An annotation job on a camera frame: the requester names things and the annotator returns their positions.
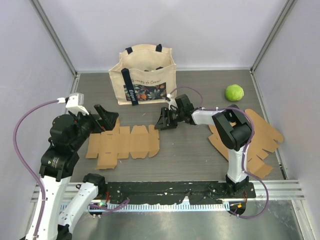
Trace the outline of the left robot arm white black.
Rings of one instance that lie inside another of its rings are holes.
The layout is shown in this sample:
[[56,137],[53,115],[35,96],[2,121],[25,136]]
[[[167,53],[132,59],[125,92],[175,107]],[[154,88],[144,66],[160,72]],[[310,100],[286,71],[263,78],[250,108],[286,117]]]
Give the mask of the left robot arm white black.
[[64,211],[60,210],[70,183],[78,150],[90,134],[113,130],[119,114],[94,106],[96,114],[75,113],[59,115],[52,121],[50,146],[41,158],[40,193],[26,240],[70,240],[74,227],[93,199],[102,199],[107,192],[106,180],[96,173],[84,176],[82,184]]

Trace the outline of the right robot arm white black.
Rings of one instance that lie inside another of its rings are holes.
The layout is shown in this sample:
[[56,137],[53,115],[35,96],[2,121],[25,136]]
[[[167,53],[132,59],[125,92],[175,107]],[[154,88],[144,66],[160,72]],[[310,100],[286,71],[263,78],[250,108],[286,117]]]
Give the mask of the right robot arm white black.
[[195,108],[186,94],[165,98],[167,107],[161,108],[156,130],[175,129],[179,122],[190,125],[212,125],[228,152],[226,193],[233,198],[243,193],[249,184],[247,152],[254,135],[253,123],[237,105],[207,109]]

